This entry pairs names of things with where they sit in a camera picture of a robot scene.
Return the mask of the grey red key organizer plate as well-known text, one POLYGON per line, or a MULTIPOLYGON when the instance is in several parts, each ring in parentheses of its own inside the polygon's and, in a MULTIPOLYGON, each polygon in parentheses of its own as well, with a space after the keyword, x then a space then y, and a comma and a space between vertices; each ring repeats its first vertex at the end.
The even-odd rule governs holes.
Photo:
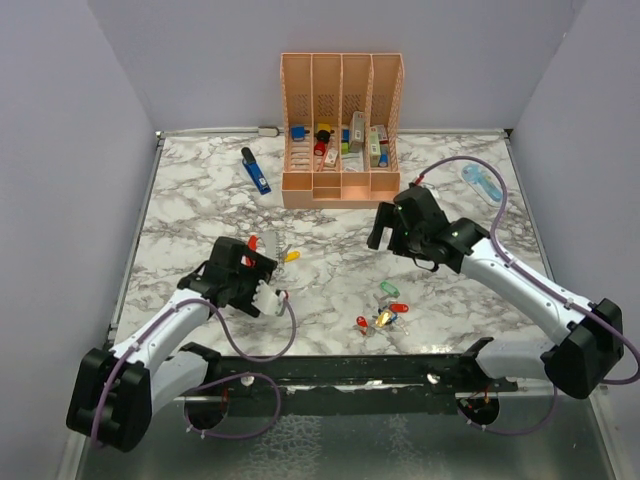
POLYGON ((284 235, 275 230, 267 230, 258 235, 252 235, 247 245, 251 250, 258 251, 262 255, 275 260, 278 269, 284 267, 285 260, 292 247, 291 244, 285 243, 284 235))

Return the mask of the yellow head key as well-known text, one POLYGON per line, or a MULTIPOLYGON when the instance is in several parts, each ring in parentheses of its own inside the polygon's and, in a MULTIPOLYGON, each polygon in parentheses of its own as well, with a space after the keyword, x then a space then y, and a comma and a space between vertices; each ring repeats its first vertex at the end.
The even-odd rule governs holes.
POLYGON ((301 256, 301 253, 300 253, 299 251, 291 251, 291 252, 288 252, 288 253, 284 256, 283 262, 284 262, 284 263, 290 263, 290 262, 292 262, 292 261, 295 261, 295 260, 299 259, 299 258, 300 258, 300 256, 301 256))

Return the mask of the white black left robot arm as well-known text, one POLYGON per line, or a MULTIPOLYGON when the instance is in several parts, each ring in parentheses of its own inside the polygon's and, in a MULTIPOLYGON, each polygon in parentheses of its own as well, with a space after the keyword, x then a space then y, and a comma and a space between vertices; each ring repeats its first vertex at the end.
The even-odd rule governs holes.
POLYGON ((154 414, 180 394, 220 385, 219 353, 184 339, 230 306, 253 318, 283 307, 269 282, 276 260, 230 237, 182 277, 168 302, 138 331, 82 358, 66 415, 68 429, 121 452, 136 447, 154 414))

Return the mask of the silver keys pile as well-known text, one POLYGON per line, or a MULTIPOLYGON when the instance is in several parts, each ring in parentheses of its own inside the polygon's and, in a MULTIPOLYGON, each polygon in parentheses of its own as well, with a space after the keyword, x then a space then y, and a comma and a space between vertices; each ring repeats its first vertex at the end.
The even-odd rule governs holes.
MULTIPOLYGON (((400 302, 397 297, 392 297, 386 294, 382 296, 374 294, 373 298, 375 301, 375 308, 373 312, 369 315, 360 315, 360 316, 364 316, 367 319, 367 322, 369 324, 368 335, 365 337, 373 336, 376 332, 394 332, 394 331, 400 331, 405 335, 408 335, 409 332, 407 330, 407 327, 405 326, 405 322, 401 318, 401 315, 406 313, 400 313, 400 314, 397 313, 399 315, 398 319, 395 322, 392 322, 390 325, 387 325, 383 328, 378 328, 375 325, 375 319, 382 310, 390 310, 389 305, 391 303, 402 303, 402 302, 400 302)), ((356 325, 356 320, 355 320, 355 325, 353 326, 353 329, 359 332, 356 325)))

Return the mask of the green key tag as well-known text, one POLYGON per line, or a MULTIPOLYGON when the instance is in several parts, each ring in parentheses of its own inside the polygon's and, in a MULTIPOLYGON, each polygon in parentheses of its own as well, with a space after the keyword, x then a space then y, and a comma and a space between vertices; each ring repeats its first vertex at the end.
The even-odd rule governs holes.
POLYGON ((398 297, 400 295, 399 290, 391 283, 389 283, 388 281, 383 281, 380 283, 380 288, 382 291, 385 292, 386 295, 392 296, 392 297, 398 297))

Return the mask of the packaged blue toothbrush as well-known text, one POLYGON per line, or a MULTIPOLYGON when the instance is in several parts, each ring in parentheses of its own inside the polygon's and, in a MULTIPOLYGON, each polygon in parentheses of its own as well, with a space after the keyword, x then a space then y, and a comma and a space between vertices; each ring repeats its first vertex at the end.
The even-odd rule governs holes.
POLYGON ((482 165, 468 163, 461 169, 461 177, 487 204, 499 206, 503 192, 494 176, 482 165))

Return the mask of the yellow key tag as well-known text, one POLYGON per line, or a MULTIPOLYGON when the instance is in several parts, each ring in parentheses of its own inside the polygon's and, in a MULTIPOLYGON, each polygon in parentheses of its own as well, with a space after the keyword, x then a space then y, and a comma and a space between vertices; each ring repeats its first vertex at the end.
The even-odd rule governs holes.
POLYGON ((394 321, 394 313, 390 310, 382 310, 375 319, 375 325, 383 328, 394 321))

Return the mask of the blue black stapler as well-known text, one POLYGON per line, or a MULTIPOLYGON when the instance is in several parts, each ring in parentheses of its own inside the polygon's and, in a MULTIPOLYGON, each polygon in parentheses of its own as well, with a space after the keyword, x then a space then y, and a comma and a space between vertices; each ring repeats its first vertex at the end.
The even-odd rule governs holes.
POLYGON ((271 192, 270 185, 264 176, 260 166, 258 165, 256 158, 249 147, 243 147, 241 149, 242 164, 252 180, 255 187, 258 189, 261 195, 266 195, 271 192))

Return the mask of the red black cylinder toy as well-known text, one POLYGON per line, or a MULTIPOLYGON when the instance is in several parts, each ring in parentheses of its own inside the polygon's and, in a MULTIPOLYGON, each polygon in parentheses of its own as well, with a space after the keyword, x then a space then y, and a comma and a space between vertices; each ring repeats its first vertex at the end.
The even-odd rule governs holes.
POLYGON ((315 139, 314 154, 316 156, 324 156, 331 139, 331 131, 320 129, 316 133, 315 139))

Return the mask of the grey box in organizer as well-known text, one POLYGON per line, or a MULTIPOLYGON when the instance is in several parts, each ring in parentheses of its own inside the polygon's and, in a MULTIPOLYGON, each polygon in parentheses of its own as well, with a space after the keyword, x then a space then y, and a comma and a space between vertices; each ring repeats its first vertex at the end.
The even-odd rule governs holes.
POLYGON ((349 125, 348 149, 350 153, 358 153, 362 150, 365 141, 365 114, 355 111, 349 125))

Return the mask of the small red key tag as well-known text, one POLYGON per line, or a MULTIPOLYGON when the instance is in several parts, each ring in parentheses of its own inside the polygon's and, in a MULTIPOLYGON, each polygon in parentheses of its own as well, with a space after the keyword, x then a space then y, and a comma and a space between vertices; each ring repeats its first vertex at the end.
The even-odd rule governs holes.
POLYGON ((364 316, 358 316, 356 318, 356 325, 357 325, 357 328, 358 328, 359 332, 363 336, 367 336, 368 335, 369 324, 367 322, 367 319, 364 316))

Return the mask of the peach plastic desk organizer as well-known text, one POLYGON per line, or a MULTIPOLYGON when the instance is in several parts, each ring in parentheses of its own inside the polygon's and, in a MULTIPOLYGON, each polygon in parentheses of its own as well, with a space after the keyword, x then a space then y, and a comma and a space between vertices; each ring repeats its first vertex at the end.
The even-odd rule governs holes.
POLYGON ((399 53, 284 53, 280 61, 288 209, 374 208, 400 188, 399 53))

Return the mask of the blue block in organizer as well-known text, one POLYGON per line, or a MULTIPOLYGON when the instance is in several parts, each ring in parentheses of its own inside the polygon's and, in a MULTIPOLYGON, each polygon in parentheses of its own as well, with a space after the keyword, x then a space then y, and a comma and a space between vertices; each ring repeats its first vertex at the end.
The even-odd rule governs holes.
POLYGON ((290 128, 290 136, 294 142, 302 142, 308 135, 309 130, 303 125, 294 125, 290 128))

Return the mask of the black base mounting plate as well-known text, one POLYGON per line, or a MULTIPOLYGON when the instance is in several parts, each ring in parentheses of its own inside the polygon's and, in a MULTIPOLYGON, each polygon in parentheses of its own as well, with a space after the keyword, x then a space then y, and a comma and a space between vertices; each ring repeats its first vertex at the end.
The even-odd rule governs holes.
POLYGON ((263 374, 279 389, 283 416, 454 415, 458 395, 479 399, 484 392, 517 390, 514 382, 487 377, 467 354, 287 355, 261 363, 222 356, 205 381, 234 374, 251 376, 253 382, 234 379, 193 387, 183 397, 211 409, 225 406, 232 417, 266 417, 274 412, 276 398, 271 385, 258 377, 263 374))

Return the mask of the white plug at wall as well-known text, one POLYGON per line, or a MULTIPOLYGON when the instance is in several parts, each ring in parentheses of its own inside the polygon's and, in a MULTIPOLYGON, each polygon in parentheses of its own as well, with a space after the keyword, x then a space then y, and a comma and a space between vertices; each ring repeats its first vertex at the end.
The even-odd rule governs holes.
POLYGON ((275 138, 280 135, 280 129, 276 126, 259 126, 257 133, 262 137, 275 138))

